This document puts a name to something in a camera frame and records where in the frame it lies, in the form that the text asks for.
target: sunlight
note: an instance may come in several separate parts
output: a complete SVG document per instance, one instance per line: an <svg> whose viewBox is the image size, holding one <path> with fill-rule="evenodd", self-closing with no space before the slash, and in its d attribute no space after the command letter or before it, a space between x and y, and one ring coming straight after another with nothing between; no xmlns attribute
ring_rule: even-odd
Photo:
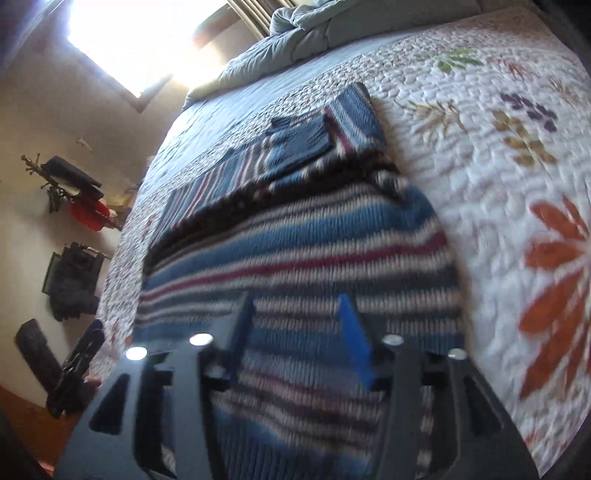
<svg viewBox="0 0 591 480"><path fill-rule="evenodd" d="M194 51L193 32L225 3L74 0L68 40L136 97L170 73L198 84L215 76L219 65Z"/></svg>

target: wall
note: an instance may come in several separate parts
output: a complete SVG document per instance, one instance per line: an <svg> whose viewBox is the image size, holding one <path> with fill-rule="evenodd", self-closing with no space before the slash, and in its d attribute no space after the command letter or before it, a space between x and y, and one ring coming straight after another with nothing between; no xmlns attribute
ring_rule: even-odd
<svg viewBox="0 0 591 480"><path fill-rule="evenodd" d="M239 21L203 49L203 58L223 64L253 42ZM36 318L61 362L91 321L53 319L41 293L52 252L76 241L112 254L119 238L117 231L79 225L68 208L48 215L43 181L24 171L20 156L60 155L103 182L105 193L122 193L141 180L146 158L156 153L186 93L170 82L139 114L67 46L53 43L39 53L30 41L0 80L0 385L13 393L45 403L14 345L21 324ZM93 154L76 144L79 137Z"/></svg>

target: beige curtain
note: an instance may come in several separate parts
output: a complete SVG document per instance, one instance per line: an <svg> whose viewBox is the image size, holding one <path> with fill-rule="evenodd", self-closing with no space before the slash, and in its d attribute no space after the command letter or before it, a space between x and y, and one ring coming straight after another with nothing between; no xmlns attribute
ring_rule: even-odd
<svg viewBox="0 0 591 480"><path fill-rule="evenodd" d="M269 36L271 15L281 7L294 7L292 0L227 0L259 40Z"/></svg>

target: striped sweater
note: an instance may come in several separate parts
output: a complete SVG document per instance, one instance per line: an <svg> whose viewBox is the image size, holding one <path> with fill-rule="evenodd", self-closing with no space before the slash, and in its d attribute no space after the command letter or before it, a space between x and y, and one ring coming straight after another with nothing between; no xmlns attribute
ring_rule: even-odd
<svg viewBox="0 0 591 480"><path fill-rule="evenodd" d="M372 471L380 393L363 389L337 297L421 348L463 346L453 254L426 197L385 153L363 84L277 118L169 198L144 265L134 343L153 352L232 310L256 315L235 386L212 393L231 480ZM428 467L429 390L418 471Z"/></svg>

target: white quilted bedspread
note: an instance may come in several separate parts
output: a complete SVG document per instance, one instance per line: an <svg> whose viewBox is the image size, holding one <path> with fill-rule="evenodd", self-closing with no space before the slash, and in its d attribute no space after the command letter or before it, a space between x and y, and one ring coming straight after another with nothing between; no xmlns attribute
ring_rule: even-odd
<svg viewBox="0 0 591 480"><path fill-rule="evenodd" d="M351 59L269 104L157 192L140 193L100 302L107 341L91 374L104 378L125 348L142 260L171 190L271 117L320 106L351 81L368 88L392 157L439 214L462 271L472 358L544 473L591 406L591 80L521 8Z"/></svg>

